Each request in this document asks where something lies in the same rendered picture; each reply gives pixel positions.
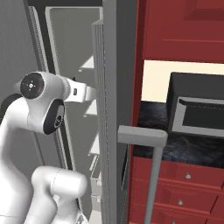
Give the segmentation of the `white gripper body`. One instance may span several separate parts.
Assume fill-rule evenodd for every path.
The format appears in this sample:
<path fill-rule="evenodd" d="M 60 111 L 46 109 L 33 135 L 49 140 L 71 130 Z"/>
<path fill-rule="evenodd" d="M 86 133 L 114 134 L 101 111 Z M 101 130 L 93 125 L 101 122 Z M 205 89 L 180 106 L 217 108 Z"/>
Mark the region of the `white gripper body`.
<path fill-rule="evenodd" d="M 90 101 L 94 100 L 95 97 L 96 97 L 96 89 L 93 87 L 87 87 L 85 101 L 90 102 Z"/>

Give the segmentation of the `white fridge shelf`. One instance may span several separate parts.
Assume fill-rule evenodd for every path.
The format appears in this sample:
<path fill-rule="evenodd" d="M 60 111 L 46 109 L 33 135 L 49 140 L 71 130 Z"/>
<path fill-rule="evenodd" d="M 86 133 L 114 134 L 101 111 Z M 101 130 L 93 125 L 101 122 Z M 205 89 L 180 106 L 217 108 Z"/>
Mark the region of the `white fridge shelf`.
<path fill-rule="evenodd" d="M 94 56 L 89 57 L 79 68 L 79 72 L 83 69 L 94 69 Z"/>
<path fill-rule="evenodd" d="M 100 154 L 99 134 L 96 134 L 95 139 L 90 147 L 89 154 L 91 154 L 91 155 L 99 155 Z"/>
<path fill-rule="evenodd" d="M 89 107 L 87 108 L 86 112 L 84 113 L 84 116 L 96 116 L 97 115 L 97 106 L 96 106 L 96 100 L 93 100 Z"/>

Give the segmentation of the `grey fridge door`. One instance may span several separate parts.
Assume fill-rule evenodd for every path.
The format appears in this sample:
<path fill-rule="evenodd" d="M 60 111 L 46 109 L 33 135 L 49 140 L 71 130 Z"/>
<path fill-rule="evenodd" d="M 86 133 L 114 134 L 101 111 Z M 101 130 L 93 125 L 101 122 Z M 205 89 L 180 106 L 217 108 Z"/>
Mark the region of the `grey fridge door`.
<path fill-rule="evenodd" d="M 92 24 L 101 162 L 102 224 L 126 224 L 129 146 L 118 137 L 131 125 L 137 0 L 102 0 Z"/>

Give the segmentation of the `grey fridge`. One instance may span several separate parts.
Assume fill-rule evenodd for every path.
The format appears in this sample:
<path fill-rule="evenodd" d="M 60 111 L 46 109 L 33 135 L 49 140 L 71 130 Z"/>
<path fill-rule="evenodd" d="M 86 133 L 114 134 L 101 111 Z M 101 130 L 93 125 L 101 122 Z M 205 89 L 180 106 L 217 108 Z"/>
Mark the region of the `grey fridge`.
<path fill-rule="evenodd" d="M 1 105 L 18 92 L 18 83 L 32 72 L 47 72 L 95 88 L 94 69 L 80 66 L 93 55 L 92 24 L 102 18 L 99 0 L 0 0 L 0 121 Z M 75 223 L 90 224 L 92 213 L 89 154 L 98 133 L 97 115 L 84 116 L 92 101 L 67 102 L 63 123 L 51 135 L 32 134 L 31 167 L 49 165 L 78 172 L 87 179 L 85 193 L 76 200 L 82 216 Z"/>

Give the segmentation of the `white fridge bin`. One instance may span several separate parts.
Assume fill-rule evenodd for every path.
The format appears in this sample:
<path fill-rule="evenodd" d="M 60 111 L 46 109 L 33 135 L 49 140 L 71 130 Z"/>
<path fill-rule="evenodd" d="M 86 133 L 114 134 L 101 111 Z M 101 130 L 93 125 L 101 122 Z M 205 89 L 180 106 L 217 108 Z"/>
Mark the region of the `white fridge bin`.
<path fill-rule="evenodd" d="M 92 174 L 91 178 L 91 200 L 92 200 L 92 213 L 90 216 L 90 224 L 102 224 L 102 177 L 101 174 Z"/>

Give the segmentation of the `black and grey microwave oven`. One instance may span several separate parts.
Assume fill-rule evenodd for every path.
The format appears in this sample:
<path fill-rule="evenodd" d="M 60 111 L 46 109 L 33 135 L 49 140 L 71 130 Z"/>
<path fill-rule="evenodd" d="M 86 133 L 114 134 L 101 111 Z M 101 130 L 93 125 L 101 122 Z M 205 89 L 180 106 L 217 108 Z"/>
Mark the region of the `black and grey microwave oven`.
<path fill-rule="evenodd" d="M 224 138 L 224 105 L 183 105 L 179 97 L 224 100 L 224 75 L 172 72 L 166 99 L 169 133 Z"/>

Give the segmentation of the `red drawer front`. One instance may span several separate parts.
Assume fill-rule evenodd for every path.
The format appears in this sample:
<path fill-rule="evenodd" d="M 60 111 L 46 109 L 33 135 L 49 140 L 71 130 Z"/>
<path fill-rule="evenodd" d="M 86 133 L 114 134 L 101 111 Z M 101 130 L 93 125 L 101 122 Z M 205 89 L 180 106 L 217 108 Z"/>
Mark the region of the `red drawer front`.
<path fill-rule="evenodd" d="M 147 201 L 149 183 L 142 180 L 135 180 L 133 183 L 132 202 L 138 205 L 145 205 Z M 164 207 L 181 207 L 189 211 L 210 214 L 216 201 L 215 192 L 204 192 L 186 187 L 179 187 L 167 184 L 158 184 L 156 190 L 155 204 Z"/>
<path fill-rule="evenodd" d="M 213 220 L 214 224 L 224 224 L 224 195 L 217 197 L 210 218 Z"/>
<path fill-rule="evenodd" d="M 151 172 L 151 162 L 152 160 L 149 158 L 134 157 L 133 177 L 148 180 Z M 186 178 L 187 172 L 191 175 L 190 179 Z M 220 168 L 162 161 L 159 177 L 169 181 L 207 186 L 218 190 L 224 188 L 224 169 Z"/>
<path fill-rule="evenodd" d="M 129 221 L 134 224 L 144 224 L 145 207 L 131 205 Z M 170 210 L 154 208 L 150 223 L 146 224 L 207 224 L 207 218 L 188 213 L 178 213 Z"/>

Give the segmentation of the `red wall cupboard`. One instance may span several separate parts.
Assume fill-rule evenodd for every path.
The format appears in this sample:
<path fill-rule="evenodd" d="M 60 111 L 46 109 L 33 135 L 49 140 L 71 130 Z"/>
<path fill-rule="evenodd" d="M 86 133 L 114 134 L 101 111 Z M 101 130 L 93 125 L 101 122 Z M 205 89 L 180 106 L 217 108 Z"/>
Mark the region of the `red wall cupboard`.
<path fill-rule="evenodd" d="M 148 0 L 143 57 L 224 63 L 224 0 Z"/>

